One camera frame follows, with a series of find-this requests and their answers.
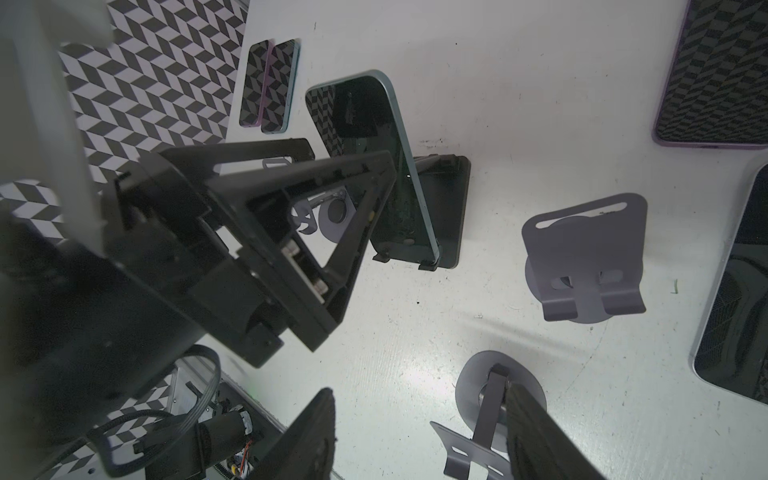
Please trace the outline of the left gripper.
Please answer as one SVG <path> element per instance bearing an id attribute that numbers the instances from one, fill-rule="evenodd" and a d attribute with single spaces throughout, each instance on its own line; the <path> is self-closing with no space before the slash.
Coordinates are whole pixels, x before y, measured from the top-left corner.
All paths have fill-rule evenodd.
<path id="1" fill-rule="evenodd" d="M 333 251 L 314 255 L 292 207 L 366 178 L 361 160 L 314 159 L 303 138 L 144 155 L 103 188 L 107 254 L 255 367 L 285 331 L 316 350 L 344 318 L 371 224 L 354 205 Z"/>

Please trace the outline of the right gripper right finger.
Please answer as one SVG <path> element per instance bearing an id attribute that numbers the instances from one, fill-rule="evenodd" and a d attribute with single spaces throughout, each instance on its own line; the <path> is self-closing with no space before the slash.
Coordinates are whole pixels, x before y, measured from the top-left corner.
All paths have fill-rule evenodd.
<path id="1" fill-rule="evenodd" d="M 505 401 L 514 479 L 604 479 L 524 386 L 511 384 Z"/>

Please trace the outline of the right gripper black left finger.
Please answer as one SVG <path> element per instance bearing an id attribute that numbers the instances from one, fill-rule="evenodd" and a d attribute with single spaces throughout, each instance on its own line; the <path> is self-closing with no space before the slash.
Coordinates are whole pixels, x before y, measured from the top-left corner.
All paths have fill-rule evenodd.
<path id="1" fill-rule="evenodd" d="M 323 388 L 248 478 L 330 479 L 336 446 L 335 421 L 333 391 Z"/>

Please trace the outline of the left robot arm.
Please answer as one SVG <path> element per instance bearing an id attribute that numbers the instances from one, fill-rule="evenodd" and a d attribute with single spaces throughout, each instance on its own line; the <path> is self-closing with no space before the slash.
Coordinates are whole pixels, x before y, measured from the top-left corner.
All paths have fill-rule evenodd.
<path id="1" fill-rule="evenodd" d="M 106 47 L 102 1 L 1 5 L 1 181 L 59 202 L 55 243 L 1 209 L 1 466 L 35 479 L 83 446 L 119 478 L 201 477 L 254 433 L 204 422 L 212 335 L 261 367 L 341 323 L 395 182 L 390 154 L 324 160 L 303 139 L 170 148 L 96 187 L 61 66 Z"/>

